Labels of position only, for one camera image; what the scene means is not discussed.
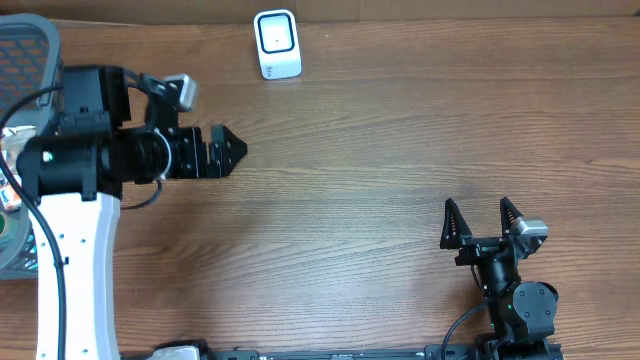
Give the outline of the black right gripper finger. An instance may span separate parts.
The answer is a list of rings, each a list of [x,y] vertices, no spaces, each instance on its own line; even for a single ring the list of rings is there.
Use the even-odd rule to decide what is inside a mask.
[[[440,248],[447,250],[460,249],[466,246],[473,235],[464,220],[458,205],[452,198],[445,201],[445,218],[440,240]]]
[[[500,216],[503,235],[520,233],[519,224],[523,215],[508,197],[503,197],[500,200]]]

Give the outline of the clear bread bag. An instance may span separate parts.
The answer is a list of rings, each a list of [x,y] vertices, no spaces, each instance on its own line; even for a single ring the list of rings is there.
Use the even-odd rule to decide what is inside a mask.
[[[1,153],[12,174],[17,175],[16,162],[26,143],[36,135],[36,127],[25,125],[2,130]]]

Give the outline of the orange tissue packet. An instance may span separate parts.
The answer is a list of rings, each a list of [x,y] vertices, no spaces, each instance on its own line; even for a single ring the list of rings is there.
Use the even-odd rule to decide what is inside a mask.
[[[0,198],[5,212],[17,211],[22,205],[22,199],[7,181],[1,182]]]

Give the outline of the green lid jar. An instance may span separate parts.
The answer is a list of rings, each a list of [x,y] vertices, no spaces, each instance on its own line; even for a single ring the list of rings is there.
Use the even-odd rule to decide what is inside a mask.
[[[0,249],[6,249],[14,240],[19,228],[19,220],[5,212],[0,213]]]

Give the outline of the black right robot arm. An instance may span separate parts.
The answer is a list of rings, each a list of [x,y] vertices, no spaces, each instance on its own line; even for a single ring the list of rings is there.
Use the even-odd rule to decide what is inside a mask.
[[[471,270],[483,300],[450,326],[439,357],[561,359],[561,347],[548,342],[555,333],[558,291],[547,282],[524,281],[519,274],[519,263],[547,239],[545,222],[525,217],[504,197],[500,200],[501,234],[476,237],[453,199],[445,201],[444,211],[440,247],[458,252],[455,264]],[[491,331],[461,350],[453,349],[449,342],[454,331],[481,310],[488,311]]]

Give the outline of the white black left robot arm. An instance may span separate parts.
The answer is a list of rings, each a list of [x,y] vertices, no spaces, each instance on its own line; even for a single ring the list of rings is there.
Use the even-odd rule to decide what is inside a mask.
[[[224,178],[248,147],[223,125],[209,140],[180,125],[197,92],[185,74],[73,66],[56,90],[56,125],[17,159],[39,266],[37,357],[116,359],[113,254],[124,184]]]

